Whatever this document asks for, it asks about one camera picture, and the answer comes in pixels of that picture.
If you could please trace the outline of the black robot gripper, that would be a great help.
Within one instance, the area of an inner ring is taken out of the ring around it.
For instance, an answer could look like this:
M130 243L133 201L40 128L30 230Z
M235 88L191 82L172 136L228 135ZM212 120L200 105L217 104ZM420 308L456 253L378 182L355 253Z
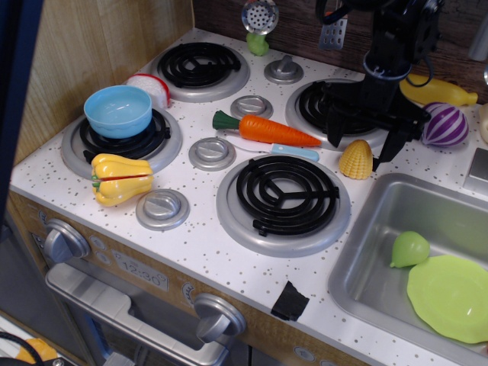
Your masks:
M398 82L375 80L327 80L321 87L318 108L327 116L328 141L338 147L345 125L361 122L388 131L380 155L373 158L373 171L391 162L404 147L408 133L421 133L431 114L409 101Z

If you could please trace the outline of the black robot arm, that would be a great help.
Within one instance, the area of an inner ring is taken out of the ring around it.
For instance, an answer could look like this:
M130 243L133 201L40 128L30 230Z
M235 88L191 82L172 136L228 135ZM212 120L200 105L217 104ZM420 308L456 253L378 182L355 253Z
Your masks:
M391 161L405 143L421 137L430 114L409 101L399 84L411 68L428 61L441 38L438 19L442 1L344 1L326 13L326 2L316 2L316 16L331 25L350 11L373 15L371 48L364 55L365 76L360 82L326 82L322 87L319 110L325 116L326 134L333 146L342 140L345 128L362 122L388 132L380 155L373 160L376 169Z

